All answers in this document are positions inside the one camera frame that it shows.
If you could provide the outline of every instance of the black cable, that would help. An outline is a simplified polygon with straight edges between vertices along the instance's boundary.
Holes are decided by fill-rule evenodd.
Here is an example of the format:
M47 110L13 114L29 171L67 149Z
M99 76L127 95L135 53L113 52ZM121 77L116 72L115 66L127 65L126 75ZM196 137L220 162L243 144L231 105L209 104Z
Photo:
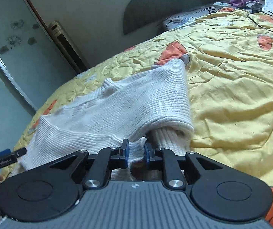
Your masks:
M266 13L266 12L269 12L269 13L273 14L271 11L268 11L268 10L264 10L264 11L253 11L252 13L249 13L249 14L247 15L247 17L248 17L251 21L253 21L257 26L259 26L260 28L266 29L266 30L268 30L268 31L270 31L270 32L273 33L273 30L270 30L270 29L267 29L267 28L265 28L265 27L262 27L261 25L259 25L258 23L256 23L255 20L253 20L251 17L249 17L249 15L253 15L253 14L257 14L257 13L264 13L264 14L266 14L266 15L269 15L269 16L272 16L272 17L273 17L273 15L270 15L270 14L268 14L268 13Z
M4 180L6 180L9 177L10 174L11 174L11 172L8 173L8 175L6 176L6 178Z
M212 14L212 13L217 13L217 10L216 9L209 9L209 13Z

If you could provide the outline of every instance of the ribbed gray surface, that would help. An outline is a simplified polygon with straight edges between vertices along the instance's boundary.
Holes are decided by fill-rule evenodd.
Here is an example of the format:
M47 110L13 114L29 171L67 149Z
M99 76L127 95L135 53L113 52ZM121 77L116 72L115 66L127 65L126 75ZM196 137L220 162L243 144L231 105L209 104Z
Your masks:
M161 182L110 181L101 190L87 191L63 216L39 223L5 219L0 229L268 229L265 220L245 225L214 221L198 212L183 192Z

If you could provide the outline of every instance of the bed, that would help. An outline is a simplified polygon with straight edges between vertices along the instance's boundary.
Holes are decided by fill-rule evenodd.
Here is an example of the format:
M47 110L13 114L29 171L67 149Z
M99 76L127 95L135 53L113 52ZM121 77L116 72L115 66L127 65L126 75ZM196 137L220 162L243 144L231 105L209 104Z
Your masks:
M221 0L219 2L229 3L230 0ZM258 0L262 6L265 5L265 0ZM215 6L213 3L206 4L204 6L193 8L186 12L177 13L167 17L162 22L162 27L164 31L168 31L171 29L175 29L176 27L180 27L186 23L191 23L196 18L199 18L204 15L212 14L221 9L218 6Z
M28 145L41 114L94 91L106 78L118 81L163 64L167 49L168 59L187 51L192 150L273 186L273 33L247 15L237 9L202 16L195 25L164 32L79 74L37 111L15 150ZM255 20L273 30L267 17Z

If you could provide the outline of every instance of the black plastic bracket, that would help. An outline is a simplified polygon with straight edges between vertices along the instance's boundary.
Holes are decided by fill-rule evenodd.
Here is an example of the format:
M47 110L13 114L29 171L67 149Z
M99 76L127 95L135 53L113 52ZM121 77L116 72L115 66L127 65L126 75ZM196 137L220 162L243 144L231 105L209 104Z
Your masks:
M79 150L13 176L0 185L0 211L24 222L53 219L74 207L87 189L104 187L112 170L126 168L128 154L129 141L124 139L120 148L103 148L93 155Z
M163 172L167 188L184 190L200 211L215 219L252 221L264 217L272 205L273 193L266 183L194 151L176 156L146 143L145 159L149 169Z

